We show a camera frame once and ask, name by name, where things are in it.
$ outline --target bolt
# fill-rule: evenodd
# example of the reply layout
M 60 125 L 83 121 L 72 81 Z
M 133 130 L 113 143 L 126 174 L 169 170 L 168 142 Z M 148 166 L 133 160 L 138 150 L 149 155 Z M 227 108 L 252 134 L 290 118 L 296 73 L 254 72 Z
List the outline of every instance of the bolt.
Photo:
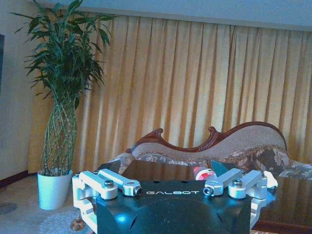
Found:
M 104 186 L 106 188 L 112 188 L 114 186 L 114 182 L 111 179 L 107 179 L 104 181 Z
M 214 194 L 214 190 L 210 187 L 206 187 L 203 189 L 203 193 L 204 195 L 211 196 L 212 194 Z
M 134 190 L 135 196 L 140 196 L 142 194 L 142 188 L 141 187 L 136 187 Z
M 235 187 L 242 187 L 243 186 L 243 182 L 240 179 L 234 179 L 232 181 L 232 185 Z

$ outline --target wooden table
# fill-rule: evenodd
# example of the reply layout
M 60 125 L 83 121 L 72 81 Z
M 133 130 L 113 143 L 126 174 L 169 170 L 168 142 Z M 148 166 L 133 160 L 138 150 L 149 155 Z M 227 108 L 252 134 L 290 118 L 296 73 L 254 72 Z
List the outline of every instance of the wooden table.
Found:
M 123 175 L 137 180 L 192 180 L 189 166 L 134 160 Z M 262 208 L 254 230 L 279 234 L 312 234 L 312 181 L 278 177 L 275 201 Z

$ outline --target carved wooden sofa frame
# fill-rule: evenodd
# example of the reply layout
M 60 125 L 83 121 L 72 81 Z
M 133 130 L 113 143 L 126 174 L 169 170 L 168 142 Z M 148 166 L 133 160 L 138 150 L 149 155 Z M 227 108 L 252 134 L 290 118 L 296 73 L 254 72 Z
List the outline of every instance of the carved wooden sofa frame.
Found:
M 147 135 L 142 137 L 140 140 L 135 142 L 131 149 L 126 150 L 126 153 L 131 154 L 138 145 L 143 144 L 143 143 L 158 143 L 158 144 L 167 146 L 173 150 L 178 150 L 178 151 L 182 151 L 182 152 L 192 152 L 192 153 L 201 152 L 201 151 L 205 151 L 205 150 L 217 145 L 219 142 L 223 141 L 225 138 L 231 136 L 233 133 L 235 133 L 235 132 L 237 132 L 243 128 L 246 128 L 248 126 L 257 126 L 257 125 L 269 127 L 269 128 L 272 128 L 273 130 L 275 130 L 280 135 L 282 140 L 284 141 L 284 147 L 285 147 L 285 150 L 287 150 L 285 138 L 278 128 L 276 128 L 275 126 L 273 126 L 272 124 L 269 124 L 269 123 L 254 121 L 254 122 L 242 123 L 242 124 L 237 125 L 236 127 L 232 128 L 229 131 L 224 132 L 224 133 L 218 132 L 215 129 L 215 127 L 210 127 L 208 129 L 210 132 L 208 139 L 205 140 L 205 142 L 202 143 L 201 145 L 194 147 L 194 148 L 181 148 L 181 147 L 177 147 L 177 146 L 174 146 L 174 145 L 168 143 L 161 136 L 161 134 L 163 133 L 163 129 L 159 128 L 159 129 L 156 129 L 156 130 L 148 133 Z

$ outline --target potted plant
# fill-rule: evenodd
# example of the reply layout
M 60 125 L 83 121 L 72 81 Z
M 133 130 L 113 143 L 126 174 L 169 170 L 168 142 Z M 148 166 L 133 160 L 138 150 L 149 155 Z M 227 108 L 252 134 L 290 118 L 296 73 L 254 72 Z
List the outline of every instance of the potted plant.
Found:
M 93 82 L 103 82 L 104 72 L 94 52 L 102 51 L 91 42 L 90 36 L 98 33 L 103 44 L 109 44 L 107 27 L 101 24 L 104 26 L 101 29 L 98 24 L 113 17 L 87 16 L 77 11 L 83 0 L 74 0 L 66 11 L 61 10 L 60 3 L 54 8 L 43 8 L 35 0 L 33 2 L 39 10 L 35 16 L 13 14 L 30 19 L 28 40 L 39 41 L 33 54 L 28 56 L 26 67 L 28 74 L 38 72 L 32 87 L 42 82 L 48 89 L 44 99 L 50 94 L 54 99 L 38 172 L 39 205 L 52 210 L 64 204 L 72 177 L 77 134 L 75 109 L 84 90 L 90 90 Z

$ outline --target carpet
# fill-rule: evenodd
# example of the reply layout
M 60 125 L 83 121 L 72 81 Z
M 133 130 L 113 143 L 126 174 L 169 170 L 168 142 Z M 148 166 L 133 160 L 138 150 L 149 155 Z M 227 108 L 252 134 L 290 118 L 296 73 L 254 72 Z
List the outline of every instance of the carpet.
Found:
M 89 234 L 70 229 L 79 210 L 73 207 L 72 185 L 65 204 L 54 211 L 39 208 L 37 175 L 30 175 L 7 187 L 0 188 L 0 234 Z

